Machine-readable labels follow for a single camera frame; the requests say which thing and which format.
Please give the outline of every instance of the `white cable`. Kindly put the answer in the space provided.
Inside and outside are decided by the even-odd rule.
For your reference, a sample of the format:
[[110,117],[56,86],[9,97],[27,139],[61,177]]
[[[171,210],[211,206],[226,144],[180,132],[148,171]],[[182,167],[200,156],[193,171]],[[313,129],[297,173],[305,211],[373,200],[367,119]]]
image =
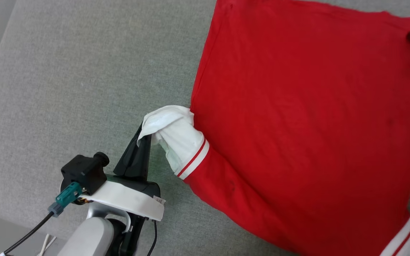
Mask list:
[[52,238],[52,240],[50,241],[50,243],[48,243],[47,247],[45,248],[45,251],[47,251],[47,249],[50,247],[50,245],[52,245],[52,243],[55,241],[56,238],[57,238],[56,236],[54,236],[54,237]]
[[39,256],[44,256],[44,251],[45,251],[45,249],[47,248],[47,242],[48,242],[48,239],[50,238],[50,234],[47,234],[46,236],[45,236],[45,240],[44,240],[44,244],[42,245],[42,250],[41,250],[41,252],[39,253]]

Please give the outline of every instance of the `gray fabric surface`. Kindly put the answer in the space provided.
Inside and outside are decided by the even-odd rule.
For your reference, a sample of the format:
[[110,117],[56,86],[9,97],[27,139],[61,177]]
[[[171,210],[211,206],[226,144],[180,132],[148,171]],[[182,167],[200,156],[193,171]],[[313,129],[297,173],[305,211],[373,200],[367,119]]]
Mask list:
[[[410,16],[410,1],[334,0]],[[18,0],[0,45],[0,217],[39,222],[76,154],[111,172],[143,115],[189,105],[215,0]],[[167,200],[154,255],[290,255],[239,228],[176,178],[155,147],[149,179]],[[67,238],[69,206],[42,229]],[[138,255],[153,241],[147,222]]]

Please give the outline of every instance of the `red stripe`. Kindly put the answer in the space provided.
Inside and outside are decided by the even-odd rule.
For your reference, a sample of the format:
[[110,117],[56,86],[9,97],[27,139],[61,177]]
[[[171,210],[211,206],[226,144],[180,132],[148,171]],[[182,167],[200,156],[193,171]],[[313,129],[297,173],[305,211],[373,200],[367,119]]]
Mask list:
[[202,149],[205,146],[205,140],[202,144],[202,146],[200,147],[199,151],[197,151],[197,153],[195,154],[195,156],[189,161],[189,163],[181,170],[181,172],[179,172],[179,174],[177,175],[177,177],[179,177],[180,175],[182,175],[182,173],[184,173],[184,171],[189,167],[189,165],[192,164],[192,162],[194,162],[194,160],[197,158],[197,156],[199,155],[200,151],[202,151]]
[[409,234],[407,235],[407,237],[404,239],[404,241],[400,244],[400,246],[398,247],[398,249],[393,253],[392,256],[396,256],[396,255],[401,251],[401,249],[402,249],[403,246],[406,244],[407,240],[409,240],[409,238],[410,238],[410,232],[409,232]]

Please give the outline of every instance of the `black cable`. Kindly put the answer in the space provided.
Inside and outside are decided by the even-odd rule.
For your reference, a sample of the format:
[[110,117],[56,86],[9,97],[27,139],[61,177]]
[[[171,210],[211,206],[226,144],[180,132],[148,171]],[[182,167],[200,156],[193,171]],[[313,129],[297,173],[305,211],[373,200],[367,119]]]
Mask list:
[[14,243],[11,247],[7,248],[7,250],[4,251],[4,254],[10,253],[13,249],[15,249],[17,246],[19,246],[21,243],[23,243],[26,239],[28,239],[32,234],[34,234],[39,228],[44,225],[47,220],[49,220],[53,216],[53,212],[49,212],[49,214],[40,222],[37,224],[36,227],[34,227],[31,231],[29,231],[25,236],[23,236],[18,242]]
[[150,256],[151,253],[153,252],[154,246],[156,245],[156,240],[158,240],[158,227],[156,226],[156,221],[153,220],[154,222],[154,241],[153,245],[151,246],[151,249],[149,250],[147,256]]

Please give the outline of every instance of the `teal connector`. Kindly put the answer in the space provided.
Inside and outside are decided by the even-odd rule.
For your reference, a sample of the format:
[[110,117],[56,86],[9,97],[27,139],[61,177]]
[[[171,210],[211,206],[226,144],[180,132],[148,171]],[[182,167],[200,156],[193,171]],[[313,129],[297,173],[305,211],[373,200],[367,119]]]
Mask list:
[[82,194],[82,186],[77,182],[70,183],[55,199],[63,208],[75,201]]

